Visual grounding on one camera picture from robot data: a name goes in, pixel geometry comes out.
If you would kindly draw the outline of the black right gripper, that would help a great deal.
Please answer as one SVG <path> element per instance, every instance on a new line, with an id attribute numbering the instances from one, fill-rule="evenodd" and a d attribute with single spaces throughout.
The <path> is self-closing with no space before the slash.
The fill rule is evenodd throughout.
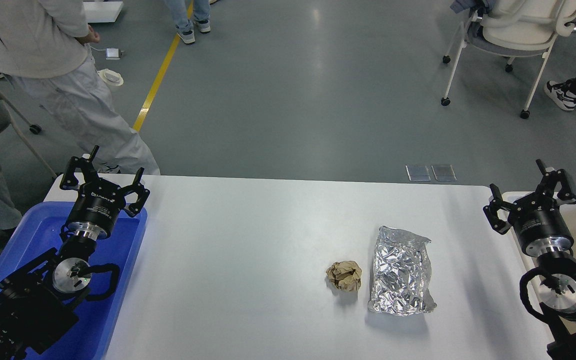
<path id="1" fill-rule="evenodd" d="M 576 205 L 576 184 L 565 169 L 548 167 L 541 159 L 535 163 L 542 174 L 535 188 L 536 194 L 507 202 L 499 187 L 491 183 L 491 198 L 483 212 L 492 230 L 505 235 L 512 228 L 522 253 L 538 258 L 546 253 L 572 249 L 574 238 L 560 206 Z M 499 217 L 500 210 L 508 212 L 507 220 Z"/>

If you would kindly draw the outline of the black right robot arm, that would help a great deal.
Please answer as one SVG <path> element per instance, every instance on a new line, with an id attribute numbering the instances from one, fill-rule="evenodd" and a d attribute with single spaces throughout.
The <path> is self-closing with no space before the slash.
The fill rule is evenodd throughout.
<path id="1" fill-rule="evenodd" d="M 535 191 L 515 201 L 503 199 L 490 184 L 489 204 L 482 208 L 498 234 L 513 230 L 522 253 L 535 266 L 519 280 L 519 299 L 530 315 L 546 324 L 553 337 L 546 352 L 553 360 L 576 360 L 576 258 L 574 238 L 561 212 L 576 205 L 576 185 L 565 169 L 535 160 L 542 175 Z"/>

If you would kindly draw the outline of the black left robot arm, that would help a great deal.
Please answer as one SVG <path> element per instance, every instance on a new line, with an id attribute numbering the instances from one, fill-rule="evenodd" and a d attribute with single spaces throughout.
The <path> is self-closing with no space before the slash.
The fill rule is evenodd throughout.
<path id="1" fill-rule="evenodd" d="M 75 326 L 83 302 L 112 296 L 121 280 L 116 263 L 91 264 L 98 241 L 108 239 L 121 212 L 136 217 L 150 191 L 142 183 L 144 167 L 120 186 L 99 175 L 88 157 L 73 156 L 59 184 L 77 199 L 61 226 L 60 248 L 50 248 L 0 281 L 0 360 L 23 360 L 27 349 L 42 354 Z"/>

